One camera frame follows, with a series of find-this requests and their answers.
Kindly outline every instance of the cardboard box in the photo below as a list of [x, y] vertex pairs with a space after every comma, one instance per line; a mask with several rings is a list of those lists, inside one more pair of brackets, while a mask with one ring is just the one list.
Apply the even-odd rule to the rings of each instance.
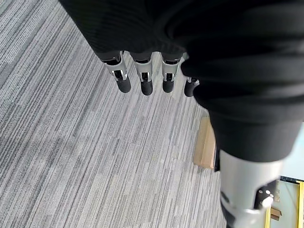
[[209, 117], [203, 117], [199, 125], [193, 163], [204, 168], [214, 169], [215, 137]]
[[282, 212], [279, 209], [271, 207], [270, 218], [272, 218], [276, 221], [279, 221], [281, 215], [282, 215]]

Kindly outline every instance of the gray carpet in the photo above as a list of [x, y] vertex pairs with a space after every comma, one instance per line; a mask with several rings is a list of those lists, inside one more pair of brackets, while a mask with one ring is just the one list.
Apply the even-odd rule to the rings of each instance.
[[222, 228], [219, 174], [192, 163], [200, 118], [179, 71], [121, 93], [56, 0], [0, 0], [0, 227]]

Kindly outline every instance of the striped carpet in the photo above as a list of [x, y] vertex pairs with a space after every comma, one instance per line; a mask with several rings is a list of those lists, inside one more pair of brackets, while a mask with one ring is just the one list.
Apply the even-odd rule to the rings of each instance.
[[162, 91], [121, 93], [56, 0], [0, 0], [0, 227], [223, 228], [219, 174], [192, 163], [200, 118]]

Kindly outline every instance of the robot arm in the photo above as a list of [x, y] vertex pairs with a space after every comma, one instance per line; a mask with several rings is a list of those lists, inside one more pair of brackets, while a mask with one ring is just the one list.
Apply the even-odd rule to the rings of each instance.
[[304, 119], [304, 2], [60, 2], [123, 92], [131, 85], [125, 67], [119, 69], [121, 50], [133, 53], [146, 95], [152, 92], [152, 67], [149, 57], [142, 56], [153, 51], [170, 56], [163, 58], [164, 68], [173, 67], [164, 74], [164, 90], [170, 92], [175, 65], [188, 53], [181, 69], [199, 80], [193, 94], [208, 109], [221, 149], [221, 205], [227, 224], [254, 223], [272, 203], [283, 159]]

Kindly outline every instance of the yellow frame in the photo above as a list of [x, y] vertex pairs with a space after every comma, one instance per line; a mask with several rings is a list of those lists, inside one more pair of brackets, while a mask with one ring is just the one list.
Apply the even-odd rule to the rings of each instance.
[[298, 195], [298, 228], [303, 228], [303, 213], [304, 213], [304, 182], [297, 181], [299, 183], [299, 195]]
[[[303, 228], [303, 214], [304, 214], [304, 182], [297, 181], [299, 183], [298, 194], [298, 214], [297, 214], [297, 228]], [[270, 228], [270, 207], [267, 208], [265, 215], [265, 228]]]

